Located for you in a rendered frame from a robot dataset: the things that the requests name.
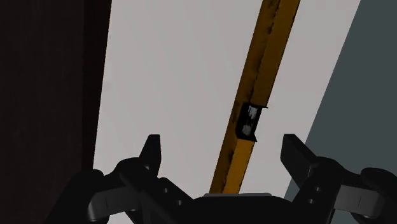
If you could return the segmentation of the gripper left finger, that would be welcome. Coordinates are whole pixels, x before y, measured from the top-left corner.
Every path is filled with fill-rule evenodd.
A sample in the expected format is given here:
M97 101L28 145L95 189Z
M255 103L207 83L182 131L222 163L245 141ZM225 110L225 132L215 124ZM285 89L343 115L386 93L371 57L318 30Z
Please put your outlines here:
M192 224L186 209L192 198L158 177L160 164L160 136L151 134L138 157L121 160L109 174L91 169L73 176L45 224L109 224L120 213L132 224Z

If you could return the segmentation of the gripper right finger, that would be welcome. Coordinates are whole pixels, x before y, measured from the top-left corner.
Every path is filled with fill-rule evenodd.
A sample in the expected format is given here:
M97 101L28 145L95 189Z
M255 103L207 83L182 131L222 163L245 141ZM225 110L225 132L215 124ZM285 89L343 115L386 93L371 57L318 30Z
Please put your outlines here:
M356 174L315 155L296 135L285 134L281 162L299 188L292 203L300 224L331 224L336 210L358 224L397 224L397 176L379 168Z

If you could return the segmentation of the long yellow bar, black band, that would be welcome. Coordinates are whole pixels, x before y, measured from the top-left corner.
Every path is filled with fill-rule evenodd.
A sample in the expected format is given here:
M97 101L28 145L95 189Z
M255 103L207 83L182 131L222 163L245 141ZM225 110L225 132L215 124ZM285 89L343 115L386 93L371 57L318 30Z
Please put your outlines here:
M210 193L239 193L301 0L263 0L211 181Z

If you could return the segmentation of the dark brown cabinet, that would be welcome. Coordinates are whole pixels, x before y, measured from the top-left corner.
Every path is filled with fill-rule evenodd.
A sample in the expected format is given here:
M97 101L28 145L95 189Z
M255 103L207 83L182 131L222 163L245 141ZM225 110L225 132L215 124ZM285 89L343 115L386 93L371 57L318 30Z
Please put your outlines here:
M43 224L94 162L112 0L0 0L0 224Z

